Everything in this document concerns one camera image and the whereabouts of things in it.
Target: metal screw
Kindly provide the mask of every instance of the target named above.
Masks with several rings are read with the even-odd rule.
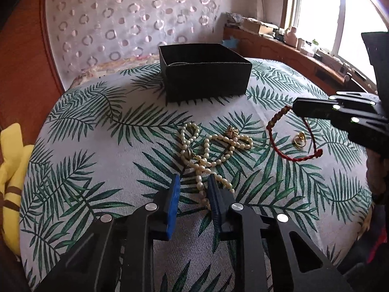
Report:
[[[146,210],[156,210],[157,208],[158,208],[158,206],[155,203],[149,203],[149,204],[146,204],[146,206],[145,206]]]
[[[240,203],[234,203],[234,204],[231,204],[231,208],[233,210],[243,210],[243,205]]]
[[[102,221],[103,223],[108,223],[112,221],[112,216],[110,216],[109,214],[104,214],[102,215],[102,217],[100,217],[100,221]]]
[[[289,220],[289,217],[287,217],[287,215],[285,215],[285,214],[278,214],[277,219],[280,222],[286,223]]]

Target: black box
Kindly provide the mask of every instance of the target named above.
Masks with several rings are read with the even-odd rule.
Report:
[[[252,64],[221,44],[159,47],[168,102],[246,93]]]

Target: yellow plush ear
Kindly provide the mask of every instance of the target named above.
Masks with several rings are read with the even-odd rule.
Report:
[[[23,140],[18,123],[1,131],[0,145],[4,159],[0,167],[0,192],[4,194],[4,185],[14,175],[22,157]]]
[[[33,145],[25,146],[22,150],[20,165],[8,183],[3,205],[3,239],[11,251],[20,256],[19,245],[19,210],[24,179]]]

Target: window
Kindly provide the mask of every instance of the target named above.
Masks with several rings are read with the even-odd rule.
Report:
[[[388,29],[371,0],[300,0],[299,5],[294,15],[298,35],[315,39],[376,83],[361,33]]]

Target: tablecloth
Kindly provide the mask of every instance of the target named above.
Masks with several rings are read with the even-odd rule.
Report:
[[[181,178],[177,225],[170,242],[154,244],[155,290],[233,289],[235,242],[214,236],[195,174],[179,157],[178,129],[188,121],[201,127],[193,146],[198,153],[206,135],[224,133],[228,125],[250,135],[254,148],[217,166],[236,201],[260,214],[287,214],[334,264],[345,256],[371,203],[365,151],[328,121],[308,119],[323,156],[300,163],[281,158],[270,146],[268,121],[298,96],[327,96],[283,63],[250,61],[242,96],[166,104],[156,63],[89,81],[58,100],[36,142],[20,210],[21,258],[32,289],[93,218],[131,214],[167,188],[173,173]],[[279,149],[291,157],[312,153],[310,138],[302,150],[292,144],[301,130],[292,112],[278,121]],[[210,158],[221,152],[211,145]]]

